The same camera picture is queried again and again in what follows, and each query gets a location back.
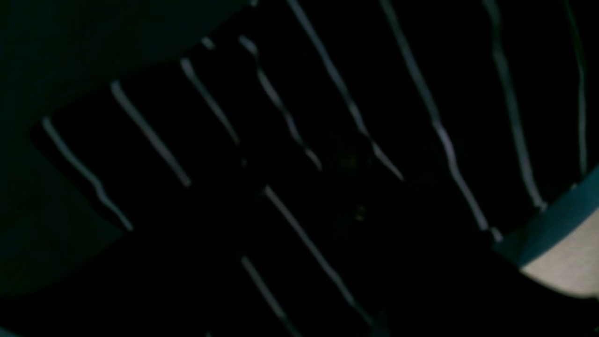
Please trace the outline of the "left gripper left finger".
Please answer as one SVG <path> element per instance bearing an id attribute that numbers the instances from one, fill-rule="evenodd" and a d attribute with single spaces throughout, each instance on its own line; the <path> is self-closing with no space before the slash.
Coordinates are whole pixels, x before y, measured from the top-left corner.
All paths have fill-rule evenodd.
<path id="1" fill-rule="evenodd" d="M 240 263 L 261 167 L 201 161 L 185 188 L 159 159 L 83 164 L 133 230 L 51 285 L 2 296 L 3 328 L 23 337 L 263 335 L 263 304 Z"/>

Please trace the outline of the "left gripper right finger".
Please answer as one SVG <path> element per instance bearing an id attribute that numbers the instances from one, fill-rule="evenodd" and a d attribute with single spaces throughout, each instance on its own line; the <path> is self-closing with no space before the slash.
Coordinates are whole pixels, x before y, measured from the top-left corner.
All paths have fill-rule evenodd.
<path id="1" fill-rule="evenodd" d="M 328 136 L 328 252 L 392 337 L 598 335 L 596 299 L 550 290 L 492 249 L 436 135 L 402 150 L 398 178 L 365 136 Z"/>

